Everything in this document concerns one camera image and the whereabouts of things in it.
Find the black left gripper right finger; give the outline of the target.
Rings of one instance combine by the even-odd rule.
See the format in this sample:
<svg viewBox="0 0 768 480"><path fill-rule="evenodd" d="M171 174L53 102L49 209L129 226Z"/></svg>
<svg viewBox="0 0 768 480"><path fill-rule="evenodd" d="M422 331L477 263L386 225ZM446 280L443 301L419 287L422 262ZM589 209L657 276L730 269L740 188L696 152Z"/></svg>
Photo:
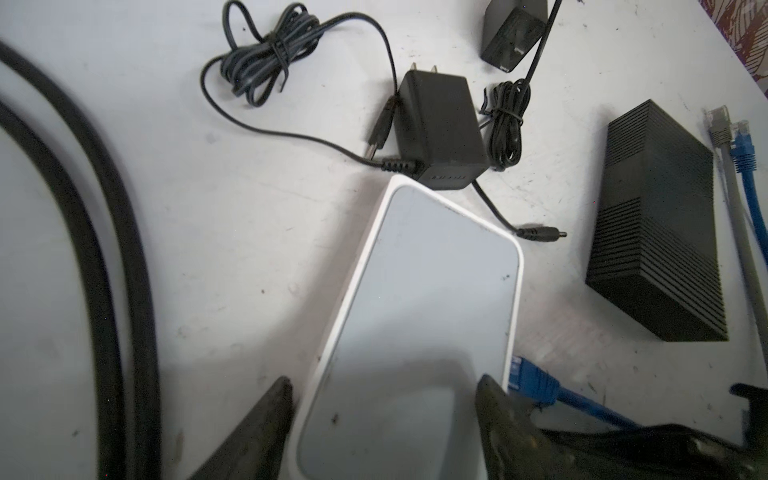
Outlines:
<svg viewBox="0 0 768 480"><path fill-rule="evenodd" d="M477 384L475 410L489 479L574 479L573 462L530 419L532 401L490 375Z"/></svg>

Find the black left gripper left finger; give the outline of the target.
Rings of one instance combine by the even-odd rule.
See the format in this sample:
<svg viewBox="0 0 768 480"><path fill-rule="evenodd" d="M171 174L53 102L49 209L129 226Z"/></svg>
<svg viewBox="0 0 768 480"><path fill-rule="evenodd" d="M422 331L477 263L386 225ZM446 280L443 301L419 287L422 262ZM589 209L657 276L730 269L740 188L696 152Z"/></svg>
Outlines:
<svg viewBox="0 0 768 480"><path fill-rule="evenodd" d="M277 479L293 416L293 386L281 376L191 479Z"/></svg>

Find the black power adapter with cable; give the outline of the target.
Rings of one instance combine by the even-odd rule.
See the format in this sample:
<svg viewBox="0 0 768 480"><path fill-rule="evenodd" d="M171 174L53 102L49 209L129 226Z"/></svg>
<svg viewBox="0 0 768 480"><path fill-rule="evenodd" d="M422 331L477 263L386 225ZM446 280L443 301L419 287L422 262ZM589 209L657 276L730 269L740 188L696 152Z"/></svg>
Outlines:
<svg viewBox="0 0 768 480"><path fill-rule="evenodd" d="M204 65L200 87L207 87L208 72L217 66L232 94L259 108L275 88L285 86L292 64L312 55L327 31L351 21L372 26L380 36L386 34L364 13L346 12L322 22L300 2L289 4L274 28L262 34L242 2L227 1L222 27L229 50ZM432 190L464 189L489 169L465 78L411 69L392 81L393 92L371 128L363 155L306 134L278 130L271 134L322 145L363 165L406 175Z"/></svg>

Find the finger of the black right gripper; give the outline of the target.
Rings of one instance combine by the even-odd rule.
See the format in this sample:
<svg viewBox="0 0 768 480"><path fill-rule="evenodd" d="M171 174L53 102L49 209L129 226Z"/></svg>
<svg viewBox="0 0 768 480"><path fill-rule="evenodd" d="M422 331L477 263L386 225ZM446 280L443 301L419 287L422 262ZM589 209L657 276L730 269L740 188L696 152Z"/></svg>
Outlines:
<svg viewBox="0 0 768 480"><path fill-rule="evenodd" d="M683 425L586 434L546 430L570 474L589 479L765 479L767 390L737 383L746 399L745 444L727 442Z"/></svg>

